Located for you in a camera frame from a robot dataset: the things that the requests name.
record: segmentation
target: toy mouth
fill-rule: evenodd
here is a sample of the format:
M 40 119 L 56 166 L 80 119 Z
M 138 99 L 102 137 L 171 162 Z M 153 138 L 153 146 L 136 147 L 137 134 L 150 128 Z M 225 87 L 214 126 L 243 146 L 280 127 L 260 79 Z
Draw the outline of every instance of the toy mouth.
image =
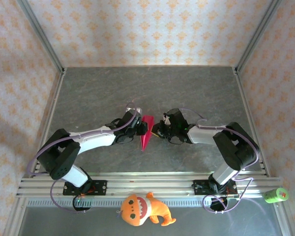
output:
M 148 206 L 143 198 L 137 197 L 137 200 L 139 203 L 140 219 L 142 219 L 147 214 Z

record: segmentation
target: green battery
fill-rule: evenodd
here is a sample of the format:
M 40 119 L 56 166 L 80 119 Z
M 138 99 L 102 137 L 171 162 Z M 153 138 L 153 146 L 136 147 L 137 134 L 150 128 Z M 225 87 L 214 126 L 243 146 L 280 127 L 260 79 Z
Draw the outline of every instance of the green battery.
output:
M 286 201 L 289 198 L 289 193 L 284 188 L 276 188 L 265 192 L 263 198 L 267 203 L 277 203 Z

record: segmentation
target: wall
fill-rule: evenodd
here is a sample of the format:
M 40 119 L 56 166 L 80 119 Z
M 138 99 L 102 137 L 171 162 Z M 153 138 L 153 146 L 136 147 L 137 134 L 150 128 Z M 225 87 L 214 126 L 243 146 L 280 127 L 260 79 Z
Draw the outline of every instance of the wall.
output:
M 290 192 L 295 221 L 295 0 L 281 3 L 241 79 L 271 173 L 282 176 Z
M 29 0 L 66 67 L 235 66 L 271 0 Z
M 56 69 L 15 0 L 0 1 L 0 235 L 39 129 Z

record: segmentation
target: plush toy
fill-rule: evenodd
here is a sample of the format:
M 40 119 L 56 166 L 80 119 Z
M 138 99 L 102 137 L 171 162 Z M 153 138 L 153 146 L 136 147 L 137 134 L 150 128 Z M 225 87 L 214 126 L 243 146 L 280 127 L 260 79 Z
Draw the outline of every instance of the plush toy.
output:
M 153 193 L 148 193 L 146 197 L 132 194 L 122 203 L 119 214 L 125 222 L 133 226 L 142 225 L 148 217 L 154 224 L 158 224 L 157 216 L 162 216 L 164 218 L 162 226 L 176 221 L 172 218 L 168 206 L 155 199 Z

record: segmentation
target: gray floor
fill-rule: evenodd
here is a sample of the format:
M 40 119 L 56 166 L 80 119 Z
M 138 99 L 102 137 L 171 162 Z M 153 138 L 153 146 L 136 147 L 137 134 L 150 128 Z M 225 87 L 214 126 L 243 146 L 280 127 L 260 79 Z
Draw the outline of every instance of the gray floor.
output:
M 116 218 L 118 208 L 76 215 L 56 207 L 27 207 L 19 236 L 281 236 L 273 204 L 253 201 L 243 199 L 223 215 L 199 207 L 171 207 L 177 221 L 166 227 L 149 219 L 142 226 L 130 226 Z
M 52 118 L 51 135 L 92 130 L 121 118 L 133 101 L 156 122 L 172 108 L 190 108 L 205 125 L 236 121 L 251 134 L 239 89 L 230 67 L 68 68 Z M 198 117 L 185 113 L 189 123 Z M 222 163 L 217 147 L 172 145 L 153 136 L 141 151 L 140 138 L 129 144 L 82 153 L 75 164 L 87 172 L 208 172 Z M 256 164 L 250 170 L 260 170 Z

